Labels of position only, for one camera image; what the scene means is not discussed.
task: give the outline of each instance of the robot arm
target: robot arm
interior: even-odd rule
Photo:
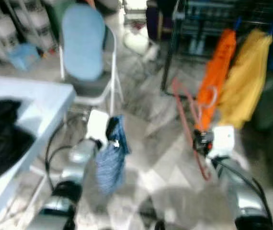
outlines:
[[[259,183],[233,158],[234,128],[217,126],[195,131],[194,149],[210,161],[226,192],[238,230],[273,230],[273,221]]]
[[[85,139],[69,153],[69,163],[59,182],[28,230],[74,230],[74,218],[80,200],[89,162],[107,145],[106,129],[109,116],[92,110]]]

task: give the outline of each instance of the black cloth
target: black cloth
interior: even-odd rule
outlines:
[[[34,141],[33,135],[14,124],[20,105],[19,101],[0,101],[0,176],[26,153]]]

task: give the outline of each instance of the black cable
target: black cable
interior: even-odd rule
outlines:
[[[38,156],[37,159],[43,164],[43,166],[45,167],[45,158],[43,158],[42,156]],[[49,170],[53,170],[56,172],[59,172],[57,169],[50,167],[49,165]]]
[[[51,164],[51,161],[53,159],[53,157],[55,156],[55,154],[57,154],[58,152],[60,152],[61,150],[65,150],[65,149],[71,149],[72,146],[71,145],[65,145],[65,146],[61,146],[59,148],[57,148],[56,150],[54,150],[51,154],[50,154],[50,158],[47,162],[47,165],[48,165],[48,168],[50,169],[50,164]],[[52,184],[52,180],[51,180],[51,177],[50,177],[50,170],[48,170],[47,173],[47,177],[48,177],[48,181],[50,182],[50,185],[51,187],[53,188],[54,190],[54,185]]]
[[[66,124],[68,124],[70,121],[80,117],[80,116],[83,116],[83,114],[77,114],[71,118],[69,118],[67,121],[66,121]],[[53,141],[53,139],[55,138],[56,134],[58,133],[58,131],[64,126],[64,122],[62,122],[58,128],[55,129],[54,133],[51,135],[51,138],[49,139],[49,142],[48,142],[48,145],[47,145],[47,148],[46,148],[46,152],[45,152],[45,170],[46,170],[46,173],[47,175],[49,175],[49,165],[48,165],[48,160],[49,160],[49,149],[50,149],[50,146],[51,146],[51,143]],[[48,182],[49,182],[49,185],[52,189],[52,191],[54,190],[54,187],[52,185],[52,181],[50,179],[50,177],[48,177]]]
[[[220,160],[217,159],[213,159],[213,158],[209,158],[211,161],[215,162],[216,164],[219,164],[221,166],[223,166],[224,168],[228,169],[229,171],[231,171],[232,173],[234,173],[235,175],[237,175],[239,178],[241,178],[251,189],[253,189],[255,191],[255,193],[257,193],[257,195],[259,197],[262,198],[262,194],[260,193],[260,191],[256,188],[256,186],[254,186],[245,176],[243,176],[241,173],[239,173],[237,170],[231,168],[230,166],[222,163]]]
[[[255,178],[253,178],[252,180],[255,182],[255,184],[259,188],[260,192],[262,193],[262,201],[264,203],[264,207],[266,209],[266,213],[267,213],[267,215],[268,215],[268,217],[269,217],[269,219],[271,221],[271,224],[273,226],[273,217],[272,217],[272,213],[271,213],[271,211],[269,209],[269,206],[267,204],[267,200],[266,200],[266,196],[265,196],[264,190],[263,190],[262,186],[260,185],[260,183]]]
[[[264,193],[264,190],[262,188],[262,186],[260,185],[260,183],[255,179],[255,178],[252,178],[252,180],[254,181],[254,183],[257,185],[258,188],[256,188],[245,176],[243,176],[241,173],[239,173],[237,170],[233,169],[232,167],[222,163],[220,160],[217,160],[217,159],[213,159],[213,158],[209,158],[211,161],[215,162],[216,164],[219,164],[221,165],[222,167],[228,169],[229,171],[231,171],[232,173],[234,173],[235,175],[237,175],[238,177],[240,177],[251,189],[253,189],[253,191],[261,198],[263,204],[264,204],[264,207],[266,209],[266,213],[268,215],[268,218],[272,224],[272,227],[273,227],[273,218],[272,218],[272,214],[271,214],[271,211],[268,207],[268,204],[267,204],[267,200],[266,200],[266,196],[265,196],[265,193]]]

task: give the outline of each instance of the white robot part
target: white robot part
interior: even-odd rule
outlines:
[[[212,149],[208,154],[209,158],[214,157],[231,157],[235,139],[233,126],[217,126],[212,129],[214,140]]]
[[[109,115],[105,112],[93,109],[90,113],[90,118],[87,125],[86,139],[99,140],[104,149],[108,144],[106,130],[109,122]]]

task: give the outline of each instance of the white table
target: white table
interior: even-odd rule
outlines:
[[[73,87],[68,84],[0,77],[0,98],[10,97],[24,102],[18,111],[17,124],[36,136],[25,155],[0,177],[0,211],[15,193],[16,173],[28,170],[43,151],[75,96]]]

